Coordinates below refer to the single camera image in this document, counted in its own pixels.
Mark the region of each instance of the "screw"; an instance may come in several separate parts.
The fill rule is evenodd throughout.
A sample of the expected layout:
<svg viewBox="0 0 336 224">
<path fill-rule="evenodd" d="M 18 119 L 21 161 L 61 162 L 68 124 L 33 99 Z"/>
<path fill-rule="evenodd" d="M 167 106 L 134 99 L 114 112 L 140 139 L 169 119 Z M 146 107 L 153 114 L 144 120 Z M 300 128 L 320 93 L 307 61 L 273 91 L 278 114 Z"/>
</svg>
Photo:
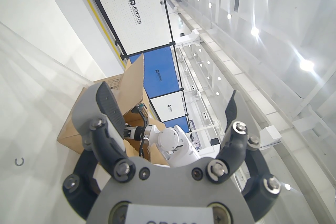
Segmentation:
<svg viewBox="0 0 336 224">
<path fill-rule="evenodd" d="M 238 122 L 235 126 L 240 132 L 246 131 L 246 124 L 243 122 Z"/>
<path fill-rule="evenodd" d="M 118 166 L 117 173 L 119 176 L 127 175 L 129 173 L 130 167 L 128 163 L 121 163 Z"/>
<path fill-rule="evenodd" d="M 259 144 L 259 140 L 255 135 L 252 135 L 249 137 L 249 143 L 252 145 L 258 145 Z"/>
<path fill-rule="evenodd" d="M 203 178 L 203 171 L 196 167 L 192 169 L 191 175 L 194 178 L 194 180 L 200 181 Z"/>
<path fill-rule="evenodd" d="M 96 130 L 96 128 L 99 128 L 101 127 L 103 124 L 103 120 L 102 119 L 95 119 L 95 120 L 92 120 L 91 121 L 91 124 L 90 124 L 90 129 L 92 131 Z"/>
<path fill-rule="evenodd" d="M 225 173 L 225 168 L 220 164 L 215 164 L 211 167 L 211 172 L 215 174 L 217 177 L 221 177 Z"/>
<path fill-rule="evenodd" d="M 267 180 L 264 179 L 264 186 L 268 192 L 272 194 L 278 194 L 281 190 L 280 182 L 276 177 L 270 177 Z"/>
<path fill-rule="evenodd" d="M 144 167 L 142 169 L 140 169 L 139 171 L 139 178 L 140 180 L 147 180 L 150 176 L 150 170 L 147 167 Z"/>
<path fill-rule="evenodd" d="M 65 179 L 63 186 L 68 189 L 69 193 L 74 192 L 80 183 L 80 179 L 77 175 L 71 174 Z"/>
<path fill-rule="evenodd" d="M 267 185 L 272 190 L 280 188 L 280 184 L 279 184 L 278 180 L 275 177 L 269 178 L 269 180 L 267 181 Z"/>
</svg>

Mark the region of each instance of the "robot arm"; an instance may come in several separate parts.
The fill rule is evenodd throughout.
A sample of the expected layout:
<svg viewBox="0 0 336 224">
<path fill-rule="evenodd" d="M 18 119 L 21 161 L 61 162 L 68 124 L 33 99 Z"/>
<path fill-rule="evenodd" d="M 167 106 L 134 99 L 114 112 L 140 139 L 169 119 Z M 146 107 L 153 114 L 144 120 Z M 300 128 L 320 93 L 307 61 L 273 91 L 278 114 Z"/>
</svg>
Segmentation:
<svg viewBox="0 0 336 224">
<path fill-rule="evenodd" d="M 129 139 L 148 140 L 150 146 L 155 144 L 170 167 L 188 165 L 201 158 L 178 125 L 174 128 L 165 128 L 162 131 L 159 131 L 155 125 L 148 125 L 145 129 L 143 127 L 126 127 L 124 135 Z"/>
<path fill-rule="evenodd" d="M 63 183 L 69 204 L 88 224 L 106 223 L 107 219 L 108 223 L 134 223 L 128 217 L 135 205 L 141 207 L 138 212 L 152 206 L 153 215 L 146 214 L 148 217 L 154 217 L 160 207 L 178 217 L 181 210 L 176 213 L 177 207 L 189 207 L 196 211 L 211 209 L 211 219 L 202 223 L 258 221 L 273 206 L 281 186 L 258 150 L 258 130 L 238 91 L 232 95 L 225 113 L 228 126 L 216 159 L 198 159 L 180 127 L 159 132 L 155 126 L 145 125 L 138 132 L 129 127 L 126 131 L 108 85 L 102 82 L 89 87 L 72 113 L 85 151 L 73 174 Z M 174 167 L 159 167 L 139 157 L 128 158 L 123 145 L 125 134 L 157 144 Z M 230 176 L 244 160 L 251 178 L 240 192 Z M 101 192 L 92 177 L 96 162 L 112 176 Z"/>
</svg>

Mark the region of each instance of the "cardboard box flap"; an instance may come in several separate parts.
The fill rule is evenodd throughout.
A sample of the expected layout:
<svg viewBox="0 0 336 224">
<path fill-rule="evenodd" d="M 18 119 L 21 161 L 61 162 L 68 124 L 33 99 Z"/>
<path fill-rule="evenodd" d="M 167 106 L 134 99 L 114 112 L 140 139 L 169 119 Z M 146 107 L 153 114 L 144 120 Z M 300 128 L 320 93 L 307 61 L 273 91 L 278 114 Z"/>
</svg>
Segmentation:
<svg viewBox="0 0 336 224">
<path fill-rule="evenodd" d="M 125 71 L 119 86 L 117 102 L 122 115 L 141 103 L 144 94 L 144 54 Z"/>
</svg>

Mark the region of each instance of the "ceiling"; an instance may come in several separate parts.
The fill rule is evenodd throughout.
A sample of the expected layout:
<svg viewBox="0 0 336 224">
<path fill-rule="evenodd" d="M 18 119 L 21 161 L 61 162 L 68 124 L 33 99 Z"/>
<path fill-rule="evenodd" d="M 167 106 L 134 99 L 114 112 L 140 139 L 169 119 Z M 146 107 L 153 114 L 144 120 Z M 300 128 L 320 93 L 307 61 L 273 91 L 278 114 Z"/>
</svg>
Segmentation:
<svg viewBox="0 0 336 224">
<path fill-rule="evenodd" d="M 248 51 L 300 99 L 323 82 L 335 62 L 336 0 L 239 0 L 236 11 L 237 0 L 182 1 L 200 24 L 220 28 L 238 43 L 236 53 L 240 48 Z M 257 37 L 251 34 L 253 26 L 259 29 Z M 300 69 L 302 59 L 314 63 L 313 72 Z M 335 89 L 336 82 L 329 80 L 316 94 L 318 99 L 312 100 L 316 110 L 327 103 L 331 106 L 324 111 L 336 113 L 334 102 L 328 102 Z"/>
</svg>

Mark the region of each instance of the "wall display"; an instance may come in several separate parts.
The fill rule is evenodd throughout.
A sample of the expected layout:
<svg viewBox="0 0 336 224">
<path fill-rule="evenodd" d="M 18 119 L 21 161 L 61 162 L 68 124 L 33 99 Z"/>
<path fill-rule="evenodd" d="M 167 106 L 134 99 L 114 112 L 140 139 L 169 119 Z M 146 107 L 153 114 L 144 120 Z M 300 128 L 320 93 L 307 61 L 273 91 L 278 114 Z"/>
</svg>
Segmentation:
<svg viewBox="0 0 336 224">
<path fill-rule="evenodd" d="M 169 44 L 160 0 L 100 0 L 127 54 Z"/>
<path fill-rule="evenodd" d="M 133 63 L 140 55 L 130 57 Z M 144 53 L 144 87 L 149 98 L 178 91 L 179 83 L 170 47 Z"/>
<path fill-rule="evenodd" d="M 186 116 L 176 118 L 176 119 L 173 119 L 173 120 L 169 120 L 169 121 L 164 121 L 164 124 L 166 125 L 167 128 L 169 128 L 169 127 L 173 128 L 175 125 L 178 125 L 178 126 L 181 127 L 181 129 L 185 133 L 189 132 L 189 126 L 188 126 L 188 121 L 187 121 Z"/>
<path fill-rule="evenodd" d="M 182 103 L 182 92 L 153 98 L 151 102 L 162 122 L 186 115 Z"/>
</svg>

